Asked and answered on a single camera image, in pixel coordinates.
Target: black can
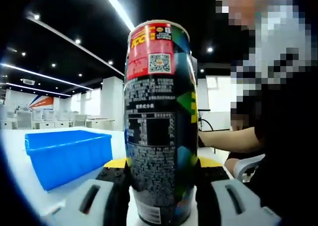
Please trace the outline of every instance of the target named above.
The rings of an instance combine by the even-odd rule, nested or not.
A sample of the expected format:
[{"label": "black can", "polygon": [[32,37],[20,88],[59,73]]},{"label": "black can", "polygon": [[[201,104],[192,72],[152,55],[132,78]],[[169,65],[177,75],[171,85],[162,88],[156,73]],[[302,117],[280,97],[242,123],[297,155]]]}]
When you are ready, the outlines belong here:
[{"label": "black can", "polygon": [[165,20],[129,35],[125,144],[140,218],[179,225],[190,215],[197,162],[197,102],[189,35]]}]

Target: red label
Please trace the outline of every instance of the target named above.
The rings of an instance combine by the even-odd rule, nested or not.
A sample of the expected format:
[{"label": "red label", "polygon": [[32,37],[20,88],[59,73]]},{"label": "red label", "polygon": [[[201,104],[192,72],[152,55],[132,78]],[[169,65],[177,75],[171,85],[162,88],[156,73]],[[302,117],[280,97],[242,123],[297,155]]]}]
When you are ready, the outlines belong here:
[{"label": "red label", "polygon": [[170,24],[141,27],[133,33],[129,45],[127,80],[144,75],[174,74]]}]

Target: blue container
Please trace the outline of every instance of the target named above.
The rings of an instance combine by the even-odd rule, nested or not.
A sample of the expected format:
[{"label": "blue container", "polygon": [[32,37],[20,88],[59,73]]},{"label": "blue container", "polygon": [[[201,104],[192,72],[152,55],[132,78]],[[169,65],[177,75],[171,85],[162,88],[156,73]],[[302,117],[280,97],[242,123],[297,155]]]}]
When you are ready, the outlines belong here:
[{"label": "blue container", "polygon": [[49,191],[112,160],[111,135],[87,131],[25,135],[26,153],[44,190]]}]

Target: air conditioner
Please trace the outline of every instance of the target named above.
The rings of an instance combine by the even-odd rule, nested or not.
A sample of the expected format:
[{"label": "air conditioner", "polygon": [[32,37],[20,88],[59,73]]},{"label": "air conditioner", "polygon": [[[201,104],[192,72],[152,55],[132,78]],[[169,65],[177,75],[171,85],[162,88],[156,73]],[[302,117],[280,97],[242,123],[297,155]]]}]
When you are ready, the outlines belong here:
[{"label": "air conditioner", "polygon": [[30,79],[26,79],[26,78],[24,78],[22,82],[24,84],[28,84],[28,85],[34,85],[35,84],[34,80],[30,80]]}]

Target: black ceiling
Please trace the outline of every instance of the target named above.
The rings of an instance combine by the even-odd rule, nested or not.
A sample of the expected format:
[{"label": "black ceiling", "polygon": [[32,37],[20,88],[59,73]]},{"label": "black ceiling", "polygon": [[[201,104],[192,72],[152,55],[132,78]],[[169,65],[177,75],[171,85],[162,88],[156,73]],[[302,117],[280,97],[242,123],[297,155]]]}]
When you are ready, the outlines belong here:
[{"label": "black ceiling", "polygon": [[[192,55],[200,63],[230,63],[248,52],[248,32],[229,26],[226,14],[215,14],[215,0],[118,1],[135,26],[152,19],[166,19],[181,24],[189,32]],[[130,31],[108,0],[34,0],[25,9],[24,16],[30,13],[40,14],[42,22],[70,39],[80,38],[83,47],[106,62],[112,60],[113,66],[124,72]],[[207,53],[209,46],[213,47],[213,53]],[[19,22],[7,47],[2,63],[77,84],[90,81],[87,85],[90,88],[100,87],[101,80],[106,77],[122,78],[99,60],[26,18]],[[53,92],[72,94],[73,90],[85,91],[8,68],[2,69],[2,75],[8,76],[2,82],[24,85],[20,79],[27,78],[36,81],[35,88]]]}]

